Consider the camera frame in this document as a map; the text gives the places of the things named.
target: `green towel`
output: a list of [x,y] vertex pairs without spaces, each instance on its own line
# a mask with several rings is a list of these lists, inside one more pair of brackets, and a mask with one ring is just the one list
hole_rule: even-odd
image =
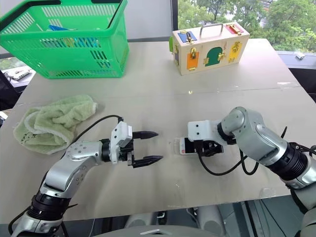
[[88,95],[77,95],[43,107],[30,108],[13,134],[27,149],[53,154],[67,148],[76,125],[92,116],[97,108]]

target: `metal handle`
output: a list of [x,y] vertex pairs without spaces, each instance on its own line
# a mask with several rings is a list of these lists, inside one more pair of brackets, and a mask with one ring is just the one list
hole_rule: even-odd
[[221,33],[222,33],[224,24],[223,24],[223,23],[215,23],[215,24],[209,24],[209,25],[201,26],[201,30],[199,31],[199,36],[200,36],[200,37],[202,36],[202,30],[203,30],[203,28],[205,28],[205,27],[210,27],[210,26],[222,26],[222,28],[221,28]]

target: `blue panel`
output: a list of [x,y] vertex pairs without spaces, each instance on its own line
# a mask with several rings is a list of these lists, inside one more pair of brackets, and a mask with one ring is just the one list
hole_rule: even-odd
[[[193,40],[197,40],[197,38],[193,35],[193,33],[191,31],[188,31],[188,33],[190,33],[191,38]],[[179,37],[180,37],[180,39],[182,40],[183,43],[185,43],[187,41],[187,34],[186,33],[185,34],[178,33],[178,35],[179,35]]]

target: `wooden box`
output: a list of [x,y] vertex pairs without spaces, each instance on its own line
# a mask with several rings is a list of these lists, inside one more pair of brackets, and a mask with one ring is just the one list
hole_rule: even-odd
[[249,33],[236,22],[172,32],[170,51],[181,75],[238,63]]

